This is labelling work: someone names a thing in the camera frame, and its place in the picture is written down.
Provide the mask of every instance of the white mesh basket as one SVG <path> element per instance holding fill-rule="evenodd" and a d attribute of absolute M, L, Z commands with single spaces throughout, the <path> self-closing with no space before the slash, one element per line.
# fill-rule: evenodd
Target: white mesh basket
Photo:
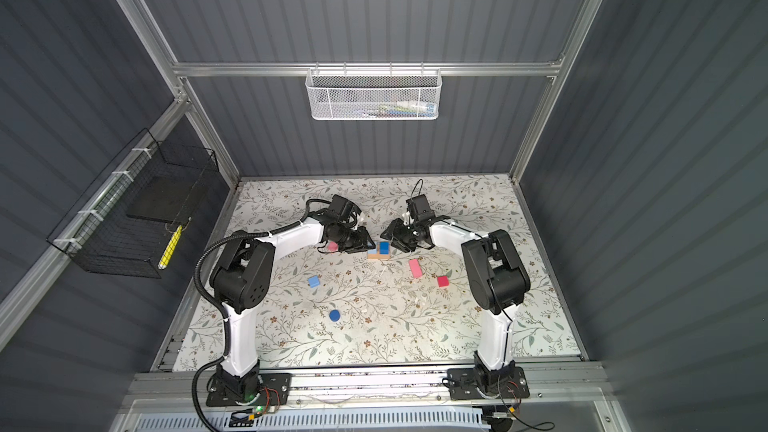
<path fill-rule="evenodd" d="M 306 74 L 312 118 L 317 120 L 434 120 L 441 88 L 439 71 L 409 76 Z"/>

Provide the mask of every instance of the pink block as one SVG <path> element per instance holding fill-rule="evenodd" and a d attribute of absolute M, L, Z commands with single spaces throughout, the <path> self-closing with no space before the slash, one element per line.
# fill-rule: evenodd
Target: pink block
<path fill-rule="evenodd" d="M 418 264 L 417 258 L 412 258 L 409 260 L 408 265 L 411 266 L 411 274 L 413 274 L 413 278 L 419 278 L 422 276 L 422 266 Z"/>

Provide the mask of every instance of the yellow connector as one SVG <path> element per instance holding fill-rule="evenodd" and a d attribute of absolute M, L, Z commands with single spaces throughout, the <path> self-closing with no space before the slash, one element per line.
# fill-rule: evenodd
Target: yellow connector
<path fill-rule="evenodd" d="M 176 250 L 176 245 L 179 243 L 179 238 L 181 238 L 182 230 L 182 227 L 178 226 L 176 227 L 176 232 L 170 236 L 168 246 L 165 248 L 165 252 L 163 252 L 163 257 L 160 258 L 158 269 L 162 270 L 168 266 L 168 262 L 170 262 L 170 258 L 174 255 L 174 250 Z"/>

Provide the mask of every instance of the table surface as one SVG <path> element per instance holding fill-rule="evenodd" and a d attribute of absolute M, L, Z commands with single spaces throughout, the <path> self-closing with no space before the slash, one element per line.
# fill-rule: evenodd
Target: table surface
<path fill-rule="evenodd" d="M 257 232 L 300 217 L 308 198 L 347 197 L 362 209 L 375 241 L 406 210 L 423 178 L 423 193 L 439 215 L 479 231 L 505 229 L 531 276 L 532 288 L 514 331 L 516 357 L 578 355 L 562 306 L 537 250 L 509 178 L 504 175 L 342 178 L 246 182 L 227 234 Z M 480 336 L 480 307 L 463 260 L 442 248 L 389 260 L 367 254 L 321 254 L 303 248 L 275 261 L 270 290 L 257 307 L 254 331 L 262 367 L 401 363 L 471 358 Z M 408 260 L 424 275 L 414 279 Z M 320 286 L 310 288 L 316 275 Z M 437 276 L 448 277 L 439 288 Z M 341 319 L 332 322 L 331 310 Z M 199 301 L 174 370 L 195 370 L 223 349 L 221 317 Z"/>

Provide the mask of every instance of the black wire basket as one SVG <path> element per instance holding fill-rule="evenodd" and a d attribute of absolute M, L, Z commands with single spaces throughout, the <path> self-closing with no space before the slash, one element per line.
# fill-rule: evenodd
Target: black wire basket
<path fill-rule="evenodd" d="M 210 149 L 152 142 L 87 210 L 48 236 L 86 272 L 160 278 L 218 174 Z M 74 216 L 74 222 L 66 218 Z"/>

